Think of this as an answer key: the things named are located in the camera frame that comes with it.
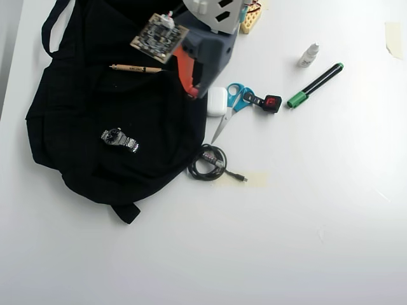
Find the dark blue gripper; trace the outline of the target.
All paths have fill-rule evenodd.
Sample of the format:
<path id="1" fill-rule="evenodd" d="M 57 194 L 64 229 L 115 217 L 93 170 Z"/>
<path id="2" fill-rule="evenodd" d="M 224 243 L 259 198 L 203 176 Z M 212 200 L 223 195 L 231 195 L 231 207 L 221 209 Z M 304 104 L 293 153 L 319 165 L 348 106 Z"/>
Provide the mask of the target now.
<path id="1" fill-rule="evenodd" d="M 179 45 L 174 52 L 179 80 L 189 96 L 206 95 L 228 64 L 236 38 L 237 32 L 216 34 L 205 29 L 190 29 L 183 40 L 183 47 Z"/>

